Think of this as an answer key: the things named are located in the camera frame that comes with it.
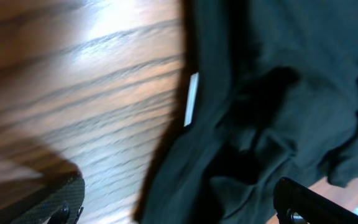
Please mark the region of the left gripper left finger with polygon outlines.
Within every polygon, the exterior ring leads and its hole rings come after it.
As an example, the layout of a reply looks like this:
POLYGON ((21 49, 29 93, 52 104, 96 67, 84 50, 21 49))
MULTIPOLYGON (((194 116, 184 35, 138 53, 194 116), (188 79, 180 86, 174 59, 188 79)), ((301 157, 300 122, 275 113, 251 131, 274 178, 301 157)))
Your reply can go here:
POLYGON ((83 212, 85 180, 79 172, 62 174, 44 188, 0 209, 2 224, 76 224, 83 212))

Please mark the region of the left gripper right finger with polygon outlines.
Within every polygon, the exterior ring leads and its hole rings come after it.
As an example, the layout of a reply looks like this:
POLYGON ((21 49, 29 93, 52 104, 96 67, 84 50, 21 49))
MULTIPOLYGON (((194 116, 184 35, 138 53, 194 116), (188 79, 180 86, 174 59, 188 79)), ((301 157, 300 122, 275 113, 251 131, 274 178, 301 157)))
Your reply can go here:
POLYGON ((286 177, 275 185, 273 207, 280 224, 358 224, 358 215, 286 177))

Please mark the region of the black t-shirt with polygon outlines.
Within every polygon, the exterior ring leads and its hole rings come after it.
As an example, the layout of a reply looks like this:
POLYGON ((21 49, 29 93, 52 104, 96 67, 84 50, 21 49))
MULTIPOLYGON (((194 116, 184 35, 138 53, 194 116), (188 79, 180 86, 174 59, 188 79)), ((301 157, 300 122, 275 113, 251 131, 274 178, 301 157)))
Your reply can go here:
POLYGON ((142 224, 265 223, 282 177, 358 178, 358 0, 195 1, 200 80, 142 224))

